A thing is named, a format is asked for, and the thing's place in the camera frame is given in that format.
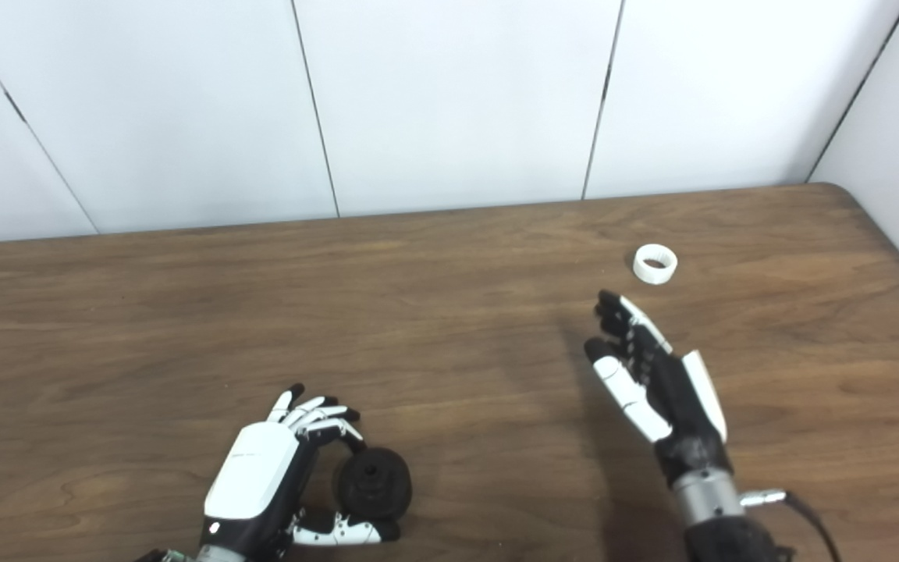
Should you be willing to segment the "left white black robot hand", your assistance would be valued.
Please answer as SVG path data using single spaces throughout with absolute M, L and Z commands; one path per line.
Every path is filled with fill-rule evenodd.
M 286 389 L 266 419 L 236 435 L 204 498 L 200 561 L 279 561 L 294 546 L 334 548 L 393 542 L 413 500 L 409 465 L 392 449 L 369 446 L 359 412 L 335 397 L 302 400 Z M 304 504 L 320 451 L 342 443 L 338 509 Z

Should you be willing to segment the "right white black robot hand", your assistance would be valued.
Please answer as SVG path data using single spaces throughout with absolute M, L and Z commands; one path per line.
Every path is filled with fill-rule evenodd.
M 602 337 L 585 355 L 624 417 L 652 445 L 667 485 L 692 471 L 734 473 L 727 420 L 698 350 L 685 355 L 627 296 L 600 290 Z

